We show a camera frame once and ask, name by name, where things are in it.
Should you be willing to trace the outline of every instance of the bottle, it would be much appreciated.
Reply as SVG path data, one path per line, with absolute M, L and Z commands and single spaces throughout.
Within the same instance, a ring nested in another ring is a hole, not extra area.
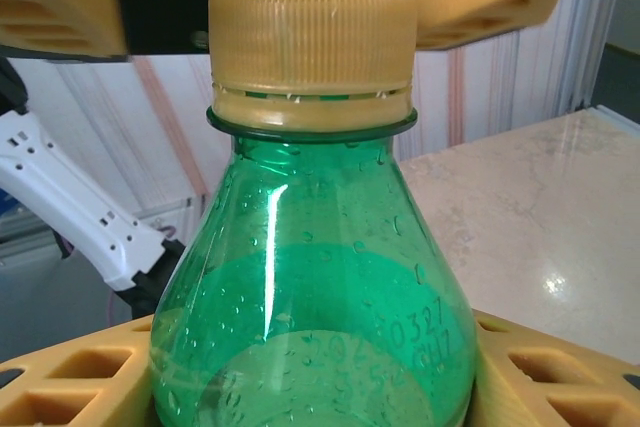
M 455 427 L 475 323 L 398 169 L 414 0 L 210 0 L 233 154 L 151 334 L 165 427 Z

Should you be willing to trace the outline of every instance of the bottle neck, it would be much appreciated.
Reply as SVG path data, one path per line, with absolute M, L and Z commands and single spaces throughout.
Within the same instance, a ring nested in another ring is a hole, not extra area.
M 282 173 L 394 165 L 393 137 L 362 142 L 296 144 L 234 137 L 234 162 L 249 161 Z

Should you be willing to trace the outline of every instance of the white plastic part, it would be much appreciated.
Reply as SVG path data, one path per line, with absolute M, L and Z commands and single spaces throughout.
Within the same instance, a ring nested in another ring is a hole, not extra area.
M 50 140 L 34 114 L 0 116 L 0 188 L 69 240 L 115 291 L 135 286 L 165 252 L 138 221 Z

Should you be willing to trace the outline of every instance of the marble countertop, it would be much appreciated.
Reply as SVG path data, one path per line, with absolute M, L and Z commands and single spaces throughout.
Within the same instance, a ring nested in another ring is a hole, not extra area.
M 640 139 L 582 111 L 402 170 L 474 308 L 640 363 Z

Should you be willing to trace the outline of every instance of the yellow bottle cap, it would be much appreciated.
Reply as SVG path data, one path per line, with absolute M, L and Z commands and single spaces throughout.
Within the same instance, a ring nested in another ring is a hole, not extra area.
M 340 132 L 411 113 L 415 0 L 209 0 L 215 114 Z

